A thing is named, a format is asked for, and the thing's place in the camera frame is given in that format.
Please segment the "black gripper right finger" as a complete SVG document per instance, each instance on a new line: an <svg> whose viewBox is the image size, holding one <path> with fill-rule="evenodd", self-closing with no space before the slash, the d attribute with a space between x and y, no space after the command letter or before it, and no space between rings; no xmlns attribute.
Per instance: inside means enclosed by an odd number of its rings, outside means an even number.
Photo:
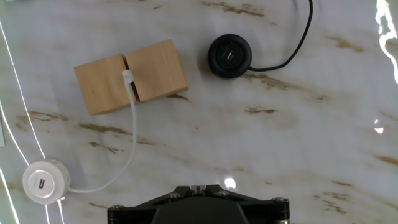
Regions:
<svg viewBox="0 0 398 224"><path fill-rule="evenodd" d="M225 190L220 185L199 185L198 194L233 202L239 208L239 216L248 223L290 224L290 203L284 197L260 200Z"/></svg>

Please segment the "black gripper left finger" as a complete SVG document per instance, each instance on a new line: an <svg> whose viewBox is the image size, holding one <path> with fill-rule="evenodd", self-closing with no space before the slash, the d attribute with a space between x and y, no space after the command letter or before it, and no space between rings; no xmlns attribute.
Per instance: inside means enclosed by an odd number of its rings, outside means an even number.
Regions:
<svg viewBox="0 0 398 224"><path fill-rule="evenodd" d="M107 209L108 224L152 223L155 214L164 205L190 198L197 190L197 185L178 186L172 192L134 207L113 205Z"/></svg>

